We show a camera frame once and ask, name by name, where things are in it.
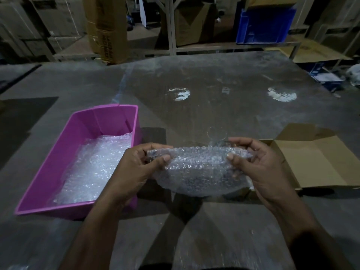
person's left hand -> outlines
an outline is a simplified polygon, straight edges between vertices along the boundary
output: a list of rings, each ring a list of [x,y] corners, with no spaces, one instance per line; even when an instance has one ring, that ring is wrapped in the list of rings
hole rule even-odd
[[[145,164],[146,152],[168,148],[172,146],[147,143],[127,149],[99,198],[109,198],[119,204],[126,203],[153,172],[166,166],[170,160],[170,155],[166,154]]]

blue plastic crate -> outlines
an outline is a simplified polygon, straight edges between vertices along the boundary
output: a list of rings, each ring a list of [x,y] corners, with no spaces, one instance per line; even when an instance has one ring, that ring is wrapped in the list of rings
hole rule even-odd
[[[285,40],[296,9],[259,7],[245,11],[238,5],[236,13],[235,20],[240,18],[236,44],[273,44]]]

person's right hand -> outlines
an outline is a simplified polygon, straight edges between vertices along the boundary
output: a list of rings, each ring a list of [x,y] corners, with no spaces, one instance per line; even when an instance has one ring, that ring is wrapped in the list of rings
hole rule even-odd
[[[250,159],[229,154],[232,165],[249,176],[261,202],[271,211],[278,205],[286,203],[290,198],[297,197],[291,187],[277,154],[266,144],[247,137],[230,137],[234,146],[248,149],[254,156]]]

hand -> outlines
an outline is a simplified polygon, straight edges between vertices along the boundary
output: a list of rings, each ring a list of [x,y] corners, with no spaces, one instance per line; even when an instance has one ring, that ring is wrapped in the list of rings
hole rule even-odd
[[[227,158],[251,178],[256,194],[269,210],[274,211],[289,198],[297,197],[277,154],[269,146],[247,137],[230,137],[229,141],[235,146],[245,147],[254,155],[250,161],[235,154],[229,154]]]
[[[110,198],[120,204],[126,203],[140,190],[153,172],[166,166],[170,160],[168,154],[145,164],[148,150],[163,148],[172,148],[172,146],[147,143],[127,149],[99,198]]]

bubble wrap lining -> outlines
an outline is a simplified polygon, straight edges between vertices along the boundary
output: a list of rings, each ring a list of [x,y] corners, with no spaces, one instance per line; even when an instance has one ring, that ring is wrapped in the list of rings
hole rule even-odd
[[[88,140],[64,173],[64,186],[54,202],[70,204],[96,200],[130,146],[131,133]]]
[[[250,158],[247,150],[229,147],[156,149],[147,152],[149,160],[169,154],[171,160],[154,178],[163,188],[180,194],[204,197],[222,195],[247,187],[246,176],[234,170],[228,153]]]

